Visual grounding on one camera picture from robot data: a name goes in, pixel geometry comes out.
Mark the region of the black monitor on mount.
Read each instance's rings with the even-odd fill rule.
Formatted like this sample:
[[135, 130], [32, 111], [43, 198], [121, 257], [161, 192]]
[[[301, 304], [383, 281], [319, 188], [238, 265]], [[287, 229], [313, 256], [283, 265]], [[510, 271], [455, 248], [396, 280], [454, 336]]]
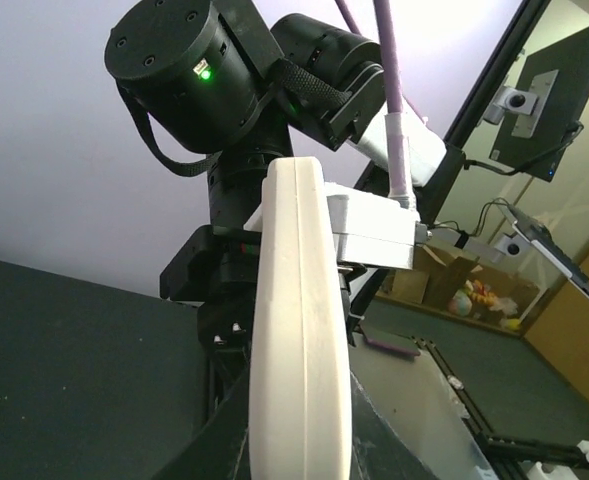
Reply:
[[529, 55], [516, 85], [498, 89], [483, 120], [499, 127], [489, 158], [506, 168], [490, 170], [552, 181], [588, 99], [589, 27]]

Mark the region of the beige cased phone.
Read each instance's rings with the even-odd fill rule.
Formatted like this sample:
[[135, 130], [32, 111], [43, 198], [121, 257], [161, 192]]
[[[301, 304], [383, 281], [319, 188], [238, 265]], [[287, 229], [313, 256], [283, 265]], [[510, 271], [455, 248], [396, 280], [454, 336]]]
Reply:
[[339, 274], [320, 162], [273, 161], [262, 185], [249, 379], [254, 479], [347, 479], [352, 410]]

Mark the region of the keyboard tray on mount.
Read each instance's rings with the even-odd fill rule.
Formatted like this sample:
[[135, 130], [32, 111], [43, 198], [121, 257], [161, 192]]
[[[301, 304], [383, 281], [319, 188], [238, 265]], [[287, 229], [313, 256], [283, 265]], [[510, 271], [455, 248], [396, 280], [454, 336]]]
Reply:
[[589, 277], [554, 242], [550, 231], [540, 221], [504, 199], [497, 200], [497, 206], [512, 229], [510, 234], [504, 233], [493, 246], [500, 258], [516, 258], [533, 249], [589, 299]]

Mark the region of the lavender cased phone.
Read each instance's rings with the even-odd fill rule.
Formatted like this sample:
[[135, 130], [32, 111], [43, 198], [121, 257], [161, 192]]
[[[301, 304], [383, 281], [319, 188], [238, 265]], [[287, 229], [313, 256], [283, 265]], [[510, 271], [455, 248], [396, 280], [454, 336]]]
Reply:
[[388, 333], [373, 327], [362, 327], [365, 342], [375, 348], [392, 352], [405, 358], [421, 355], [420, 348], [408, 337]]

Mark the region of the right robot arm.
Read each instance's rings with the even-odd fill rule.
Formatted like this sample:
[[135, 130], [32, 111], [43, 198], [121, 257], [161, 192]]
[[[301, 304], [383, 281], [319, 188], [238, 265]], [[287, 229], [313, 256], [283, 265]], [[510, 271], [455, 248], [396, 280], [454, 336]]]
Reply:
[[268, 27], [250, 1], [142, 1], [112, 29], [105, 66], [141, 139], [208, 180], [210, 221], [159, 293], [200, 304], [212, 351], [342, 348], [350, 280], [410, 266], [447, 149], [393, 55], [301, 14]]

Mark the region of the right black frame post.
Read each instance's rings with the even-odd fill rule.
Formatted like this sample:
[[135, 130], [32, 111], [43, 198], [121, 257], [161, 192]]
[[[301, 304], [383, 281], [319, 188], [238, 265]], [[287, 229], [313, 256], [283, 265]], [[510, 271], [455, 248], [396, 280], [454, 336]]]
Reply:
[[[492, 55], [445, 135], [447, 153], [444, 163], [437, 169], [437, 173], [427, 186], [415, 188], [418, 195], [418, 211], [424, 222], [434, 221], [443, 207], [454, 181], [463, 169], [462, 147], [472, 135], [482, 113], [498, 91], [499, 83], [504, 81], [549, 3], [549, 0], [519, 1], [516, 13], [507, 24]], [[370, 161], [357, 180], [355, 189], [383, 196], [388, 194], [387, 182], [388, 174]], [[387, 268], [369, 269], [366, 274], [354, 280], [354, 285], [350, 286], [353, 294], [353, 298], [350, 299], [352, 314], [365, 314], [390, 271]]]

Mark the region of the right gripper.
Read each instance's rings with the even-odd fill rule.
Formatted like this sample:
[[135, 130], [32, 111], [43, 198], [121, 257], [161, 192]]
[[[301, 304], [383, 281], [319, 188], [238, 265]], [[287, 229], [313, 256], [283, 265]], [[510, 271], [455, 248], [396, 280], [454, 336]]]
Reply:
[[196, 302], [197, 332], [208, 350], [241, 350], [252, 335], [261, 234], [203, 225], [159, 277], [159, 295]]

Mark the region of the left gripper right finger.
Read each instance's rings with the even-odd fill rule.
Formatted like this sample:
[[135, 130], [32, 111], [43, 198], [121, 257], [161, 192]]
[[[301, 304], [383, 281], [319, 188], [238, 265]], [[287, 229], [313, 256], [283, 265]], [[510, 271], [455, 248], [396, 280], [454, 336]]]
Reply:
[[401, 440], [350, 373], [352, 440], [350, 480], [436, 480], [434, 472]]

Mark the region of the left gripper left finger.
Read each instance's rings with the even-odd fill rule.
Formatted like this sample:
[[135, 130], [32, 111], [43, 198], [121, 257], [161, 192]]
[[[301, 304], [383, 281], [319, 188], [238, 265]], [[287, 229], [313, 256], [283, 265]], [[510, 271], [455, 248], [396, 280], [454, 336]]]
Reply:
[[251, 479], [248, 440], [249, 370], [245, 369], [191, 443], [153, 479]]

